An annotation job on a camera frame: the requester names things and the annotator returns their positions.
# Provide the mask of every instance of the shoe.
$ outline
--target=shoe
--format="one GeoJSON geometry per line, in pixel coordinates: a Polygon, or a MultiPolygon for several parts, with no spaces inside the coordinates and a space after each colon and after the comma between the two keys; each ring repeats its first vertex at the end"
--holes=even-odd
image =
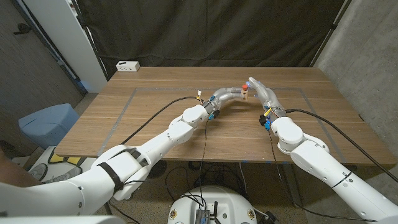
{"type": "Polygon", "coordinates": [[[79,175],[81,173],[82,173],[81,168],[76,166],[75,168],[73,168],[69,172],[67,172],[66,174],[60,175],[58,177],[54,177],[54,178],[52,178],[50,180],[46,180],[45,182],[43,182],[43,184],[49,184],[49,183],[54,183],[54,182],[67,180],[67,179],[70,179],[72,177],[76,177],[77,175],[79,175]]]}
{"type": "Polygon", "coordinates": [[[41,181],[47,174],[48,169],[49,167],[47,167],[46,164],[41,163],[31,169],[29,174],[32,175],[36,180],[41,181]]]}

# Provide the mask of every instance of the person's arm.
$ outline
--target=person's arm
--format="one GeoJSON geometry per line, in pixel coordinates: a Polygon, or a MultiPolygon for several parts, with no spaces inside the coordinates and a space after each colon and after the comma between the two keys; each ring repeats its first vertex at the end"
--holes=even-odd
{"type": "Polygon", "coordinates": [[[0,147],[0,182],[17,187],[31,187],[42,184],[26,170],[9,160],[0,147]]]}

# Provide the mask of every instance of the black backdrop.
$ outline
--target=black backdrop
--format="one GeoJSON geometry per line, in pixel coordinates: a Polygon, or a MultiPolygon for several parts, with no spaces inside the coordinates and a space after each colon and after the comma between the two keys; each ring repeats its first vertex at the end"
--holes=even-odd
{"type": "Polygon", "coordinates": [[[109,75],[141,66],[307,67],[344,0],[78,0],[109,75]]]}

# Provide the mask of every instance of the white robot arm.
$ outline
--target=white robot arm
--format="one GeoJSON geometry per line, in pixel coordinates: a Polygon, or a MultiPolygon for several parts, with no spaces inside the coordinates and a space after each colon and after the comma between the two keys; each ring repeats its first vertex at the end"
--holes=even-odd
{"type": "Polygon", "coordinates": [[[378,223],[398,223],[397,205],[341,165],[329,154],[323,141],[303,133],[292,119],[285,116],[271,89],[254,78],[249,79],[249,85],[257,90],[263,106],[277,108],[275,113],[280,118],[274,115],[271,130],[279,137],[281,152],[290,154],[297,166],[329,185],[361,218],[378,223]]]}
{"type": "Polygon", "coordinates": [[[129,198],[156,162],[174,146],[188,141],[199,122],[217,116],[222,103],[243,98],[240,92],[240,88],[216,91],[203,105],[186,109],[163,133],[141,146],[109,149],[89,171],[74,178],[27,188],[0,183],[0,213],[7,217],[91,215],[112,196],[129,198]]]}

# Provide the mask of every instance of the electrical outlet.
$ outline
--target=electrical outlet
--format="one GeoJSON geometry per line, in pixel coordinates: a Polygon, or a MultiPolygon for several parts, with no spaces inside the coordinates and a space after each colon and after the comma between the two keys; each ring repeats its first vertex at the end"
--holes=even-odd
{"type": "Polygon", "coordinates": [[[119,72],[136,72],[139,69],[139,62],[120,61],[116,68],[119,72]]]}

